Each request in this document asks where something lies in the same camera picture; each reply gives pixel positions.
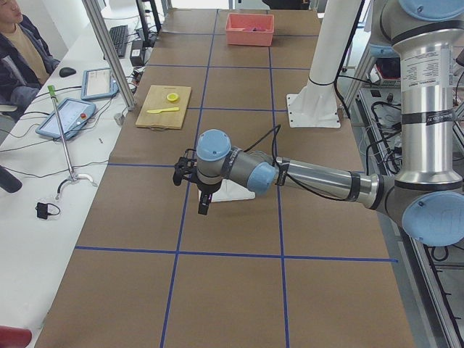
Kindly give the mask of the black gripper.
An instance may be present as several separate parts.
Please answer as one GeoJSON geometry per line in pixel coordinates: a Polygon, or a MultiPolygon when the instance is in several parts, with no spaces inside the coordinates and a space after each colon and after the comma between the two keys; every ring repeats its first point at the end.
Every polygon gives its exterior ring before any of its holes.
{"type": "Polygon", "coordinates": [[[199,201],[201,203],[210,203],[212,201],[212,195],[220,190],[221,181],[214,184],[208,184],[199,181],[197,183],[197,187],[200,192],[199,201]]]}

